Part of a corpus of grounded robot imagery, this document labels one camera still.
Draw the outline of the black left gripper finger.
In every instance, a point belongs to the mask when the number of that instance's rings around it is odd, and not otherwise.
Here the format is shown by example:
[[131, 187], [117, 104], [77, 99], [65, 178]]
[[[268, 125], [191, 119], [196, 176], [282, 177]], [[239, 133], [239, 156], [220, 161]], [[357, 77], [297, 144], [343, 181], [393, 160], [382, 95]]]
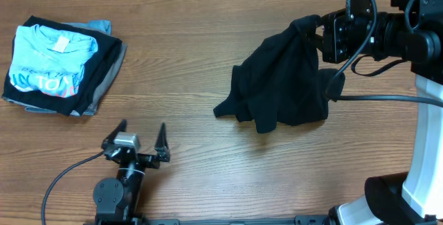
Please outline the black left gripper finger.
[[127, 120], [122, 119], [118, 126], [102, 141], [101, 148], [105, 150], [108, 145], [114, 143], [114, 139], [117, 137], [119, 132], [126, 132]]
[[165, 123], [161, 125], [154, 149], [156, 150], [156, 156], [159, 161], [161, 162], [170, 161], [170, 150], [167, 142]]

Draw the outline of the black t-shirt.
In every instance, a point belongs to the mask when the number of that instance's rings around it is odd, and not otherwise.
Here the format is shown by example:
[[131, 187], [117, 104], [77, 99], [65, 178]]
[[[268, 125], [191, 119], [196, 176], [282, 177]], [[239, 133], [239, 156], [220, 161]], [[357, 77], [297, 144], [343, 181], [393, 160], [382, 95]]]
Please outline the black t-shirt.
[[306, 40], [319, 19], [309, 15], [292, 21], [235, 65], [230, 93], [213, 109], [215, 117], [253, 120], [259, 134], [272, 132], [278, 123], [297, 126], [327, 119], [325, 92], [340, 95], [345, 75], [336, 69], [320, 69], [317, 49]]

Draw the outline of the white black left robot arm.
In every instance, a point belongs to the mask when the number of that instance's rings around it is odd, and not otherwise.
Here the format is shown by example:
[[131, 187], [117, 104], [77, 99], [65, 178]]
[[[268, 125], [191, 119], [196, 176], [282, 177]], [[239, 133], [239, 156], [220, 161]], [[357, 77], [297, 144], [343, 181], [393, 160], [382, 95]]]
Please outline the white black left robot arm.
[[159, 169], [170, 161], [166, 126], [161, 125], [154, 149], [156, 154], [140, 153], [138, 134], [126, 131], [127, 121], [120, 124], [103, 140], [101, 148], [106, 160], [118, 164], [117, 175], [99, 181], [93, 190], [96, 204], [95, 224], [149, 224], [137, 213], [146, 169]]

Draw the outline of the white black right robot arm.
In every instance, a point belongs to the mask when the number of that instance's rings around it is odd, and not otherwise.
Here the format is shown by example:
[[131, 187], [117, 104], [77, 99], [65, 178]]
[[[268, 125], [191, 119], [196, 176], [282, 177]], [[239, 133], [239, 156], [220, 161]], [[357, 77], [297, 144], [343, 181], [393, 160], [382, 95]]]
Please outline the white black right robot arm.
[[370, 177], [361, 197], [329, 210], [325, 224], [440, 224], [442, 222], [442, 0], [346, 0], [325, 15], [316, 37], [326, 62], [355, 69], [371, 57], [407, 62], [415, 94], [362, 95], [362, 101], [413, 102], [417, 126], [407, 172]]

